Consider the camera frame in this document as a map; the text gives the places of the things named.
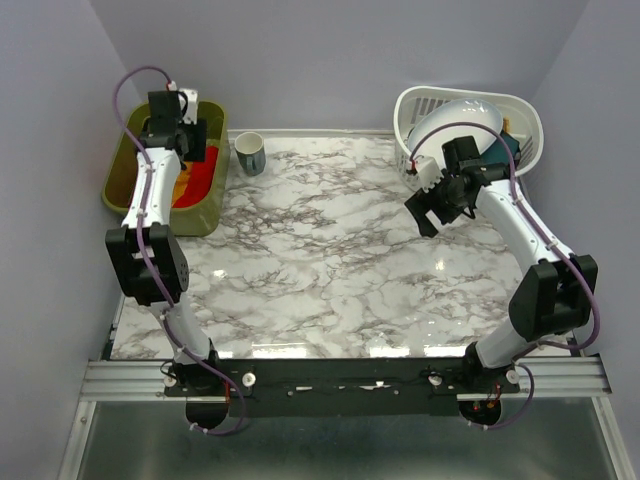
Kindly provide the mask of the red t shirt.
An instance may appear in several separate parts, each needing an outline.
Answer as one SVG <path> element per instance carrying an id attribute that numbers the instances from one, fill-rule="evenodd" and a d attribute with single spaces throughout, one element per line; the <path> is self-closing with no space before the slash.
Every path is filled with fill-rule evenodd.
<path id="1" fill-rule="evenodd" d="M 185 170 L 191 171 L 188 187 L 184 196 L 173 208 L 188 208 L 195 206 L 208 194 L 215 173 L 219 149 L 207 146 L 206 157 L 203 162 L 188 162 Z"/>

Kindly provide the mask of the white plastic dish basket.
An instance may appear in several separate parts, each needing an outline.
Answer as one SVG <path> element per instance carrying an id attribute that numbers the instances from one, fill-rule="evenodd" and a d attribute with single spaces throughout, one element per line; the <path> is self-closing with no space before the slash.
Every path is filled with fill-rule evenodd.
<path id="1" fill-rule="evenodd" d="M 452 100 L 466 98 L 488 101 L 503 115 L 505 132 L 520 146 L 516 176 L 522 177 L 535 168 L 542 155 L 544 132 L 540 117 L 529 102 L 509 94 L 419 85 L 404 90 L 398 96 L 393 112 L 395 164 L 407 186 L 416 186 L 417 180 L 406 172 L 411 153 L 407 146 L 410 131 L 437 108 Z"/>

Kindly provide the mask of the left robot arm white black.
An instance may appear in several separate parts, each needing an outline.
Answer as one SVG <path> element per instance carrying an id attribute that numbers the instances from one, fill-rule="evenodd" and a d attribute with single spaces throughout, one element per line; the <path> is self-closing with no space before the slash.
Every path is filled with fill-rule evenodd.
<path id="1" fill-rule="evenodd" d="M 211 340 L 196 325 L 187 295 L 189 267 L 170 227 L 174 186 L 184 165 L 202 160 L 206 121 L 197 117 L 197 93 L 171 87 L 148 94 L 149 118 L 140 134 L 124 133 L 136 147 L 137 177 L 121 226 L 105 243 L 127 297 L 148 308 L 173 350 L 174 365 L 192 365 L 187 382 L 201 395 L 222 380 Z"/>

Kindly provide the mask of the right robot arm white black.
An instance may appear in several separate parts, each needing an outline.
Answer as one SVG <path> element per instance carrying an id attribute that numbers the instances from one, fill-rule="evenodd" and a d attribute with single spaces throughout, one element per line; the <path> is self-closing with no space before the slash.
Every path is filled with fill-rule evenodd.
<path id="1" fill-rule="evenodd" d="M 577 255 L 560 242 L 526 202 L 512 164 L 485 163 L 471 136 L 446 142 L 445 167 L 434 183 L 425 184 L 405 205 L 419 233 L 433 238 L 441 224 L 461 215 L 484 215 L 500 233 L 523 273 L 509 305 L 507 319 L 492 333 L 467 347 L 460 379 L 480 392 L 496 380 L 496 369 L 509 365 L 552 336 L 587 323 L 590 346 L 600 332 L 594 290 L 598 266 L 590 255 Z"/>

